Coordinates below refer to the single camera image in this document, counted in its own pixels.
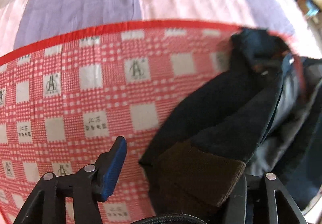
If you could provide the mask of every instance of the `brown fabric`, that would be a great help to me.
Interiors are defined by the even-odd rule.
[[[155,166],[168,210],[203,217],[226,201],[246,164],[202,152],[185,141],[160,155]]]

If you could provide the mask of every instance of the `dark garment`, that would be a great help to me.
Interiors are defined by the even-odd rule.
[[[184,99],[140,160],[157,213],[215,213],[301,92],[299,58],[280,38],[245,29],[232,42],[229,71]]]

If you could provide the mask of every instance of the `bed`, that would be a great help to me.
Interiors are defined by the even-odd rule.
[[[188,94],[227,70],[229,38],[268,29],[321,58],[294,0],[0,0],[0,209],[13,223],[48,171],[75,173],[118,135],[128,155],[104,223],[154,214],[138,165]],[[73,223],[72,200],[67,220]]]

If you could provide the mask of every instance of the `cable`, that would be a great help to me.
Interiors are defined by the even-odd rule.
[[[172,222],[179,222],[182,224],[207,224],[203,220],[187,214],[165,214],[138,220],[132,224],[167,224]]]

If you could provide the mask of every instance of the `metal pin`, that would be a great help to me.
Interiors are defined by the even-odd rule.
[[[269,180],[276,180],[276,175],[274,173],[271,173],[271,172],[266,173],[266,177]]]
[[[54,177],[54,174],[47,172],[44,176],[43,179],[44,180],[51,180]]]
[[[86,172],[92,172],[92,171],[94,171],[96,168],[95,168],[95,165],[93,165],[93,164],[88,164],[88,165],[86,165],[85,167],[84,167],[84,170],[86,171]]]

